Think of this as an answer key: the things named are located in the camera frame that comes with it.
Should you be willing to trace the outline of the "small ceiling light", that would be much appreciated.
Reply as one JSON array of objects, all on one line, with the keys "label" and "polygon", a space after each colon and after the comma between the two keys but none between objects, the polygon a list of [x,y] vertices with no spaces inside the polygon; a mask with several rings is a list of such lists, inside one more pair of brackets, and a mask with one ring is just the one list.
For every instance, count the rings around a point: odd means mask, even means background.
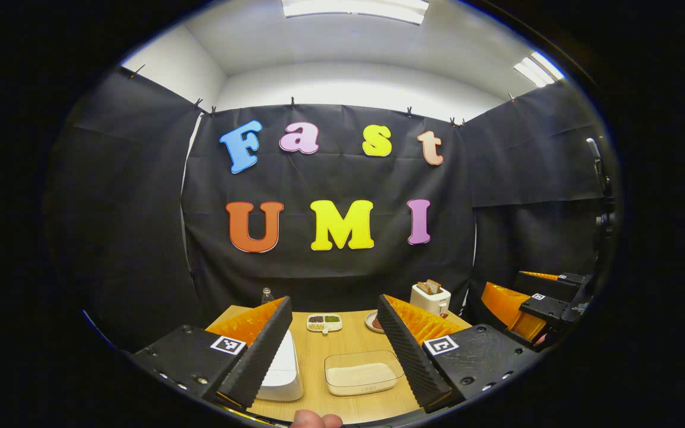
[{"label": "small ceiling light", "polygon": [[535,84],[536,87],[545,87],[564,79],[562,71],[542,56],[540,52],[531,52],[513,68],[517,73]]}]

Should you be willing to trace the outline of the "white divided bean dish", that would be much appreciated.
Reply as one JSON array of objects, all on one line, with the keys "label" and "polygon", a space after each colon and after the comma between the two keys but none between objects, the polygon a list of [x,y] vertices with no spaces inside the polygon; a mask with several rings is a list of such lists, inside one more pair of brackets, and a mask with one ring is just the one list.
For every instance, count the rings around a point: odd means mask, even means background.
[{"label": "white divided bean dish", "polygon": [[308,315],[306,328],[308,331],[321,332],[326,335],[329,332],[341,330],[343,328],[343,322],[339,314],[316,313]]}]

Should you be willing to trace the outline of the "clear rice container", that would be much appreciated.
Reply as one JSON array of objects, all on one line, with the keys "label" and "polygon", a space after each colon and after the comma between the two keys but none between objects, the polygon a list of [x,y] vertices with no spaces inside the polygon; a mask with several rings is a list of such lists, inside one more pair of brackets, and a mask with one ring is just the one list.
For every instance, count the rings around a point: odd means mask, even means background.
[{"label": "clear rice container", "polygon": [[357,396],[394,388],[404,371],[392,351],[375,350],[331,355],[324,374],[333,396]]}]

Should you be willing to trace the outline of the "white rice cooker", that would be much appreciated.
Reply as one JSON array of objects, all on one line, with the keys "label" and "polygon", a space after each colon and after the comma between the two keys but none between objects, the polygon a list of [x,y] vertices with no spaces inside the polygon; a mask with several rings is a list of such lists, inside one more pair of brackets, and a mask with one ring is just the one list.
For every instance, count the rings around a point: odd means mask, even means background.
[{"label": "white rice cooker", "polygon": [[294,344],[293,334],[288,330],[275,353],[271,366],[269,366],[266,372],[256,398],[288,402],[300,399],[303,393],[304,387],[296,345]]}]

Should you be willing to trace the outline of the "white toaster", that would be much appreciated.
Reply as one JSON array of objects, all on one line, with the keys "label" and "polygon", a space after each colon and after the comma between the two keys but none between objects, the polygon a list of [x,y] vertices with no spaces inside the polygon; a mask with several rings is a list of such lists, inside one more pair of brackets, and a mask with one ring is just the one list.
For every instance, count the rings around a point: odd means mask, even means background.
[{"label": "white toaster", "polygon": [[424,294],[416,284],[411,287],[410,304],[424,309],[425,311],[441,316],[447,317],[449,310],[449,303],[451,301],[451,293],[448,292],[441,285],[441,293],[435,295]]}]

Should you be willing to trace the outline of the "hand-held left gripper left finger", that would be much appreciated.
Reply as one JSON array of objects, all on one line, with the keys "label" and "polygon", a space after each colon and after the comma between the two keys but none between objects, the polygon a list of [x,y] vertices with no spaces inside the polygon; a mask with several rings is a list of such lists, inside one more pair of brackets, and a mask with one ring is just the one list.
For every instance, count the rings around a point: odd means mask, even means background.
[{"label": "hand-held left gripper left finger", "polygon": [[244,411],[253,405],[292,321],[293,306],[285,296],[211,331],[182,325],[131,360],[185,395]]}]

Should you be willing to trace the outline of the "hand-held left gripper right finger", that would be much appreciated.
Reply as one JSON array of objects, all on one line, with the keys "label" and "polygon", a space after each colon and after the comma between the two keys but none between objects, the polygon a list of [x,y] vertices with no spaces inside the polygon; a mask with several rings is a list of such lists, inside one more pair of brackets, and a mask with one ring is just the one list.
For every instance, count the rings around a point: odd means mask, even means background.
[{"label": "hand-held left gripper right finger", "polygon": [[417,404],[427,413],[500,390],[543,357],[484,323],[419,344],[387,295],[378,298],[378,319]]}]

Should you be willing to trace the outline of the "black backdrop cloth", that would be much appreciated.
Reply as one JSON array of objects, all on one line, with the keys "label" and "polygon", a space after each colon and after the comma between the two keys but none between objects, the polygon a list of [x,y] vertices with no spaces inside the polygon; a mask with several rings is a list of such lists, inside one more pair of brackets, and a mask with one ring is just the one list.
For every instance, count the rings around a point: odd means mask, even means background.
[{"label": "black backdrop cloth", "polygon": [[79,309],[131,352],[264,287],[358,311],[434,279],[489,322],[485,282],[595,270],[597,137],[564,82],[453,127],[344,105],[209,115],[118,68],[55,143],[47,237]]}]

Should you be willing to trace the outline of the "long ceiling light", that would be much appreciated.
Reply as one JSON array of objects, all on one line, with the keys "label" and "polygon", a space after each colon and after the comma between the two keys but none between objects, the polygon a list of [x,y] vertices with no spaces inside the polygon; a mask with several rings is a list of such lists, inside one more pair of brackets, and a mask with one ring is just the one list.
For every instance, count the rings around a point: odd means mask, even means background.
[{"label": "long ceiling light", "polygon": [[348,14],[384,17],[417,26],[423,22],[427,0],[282,0],[286,17]]}]

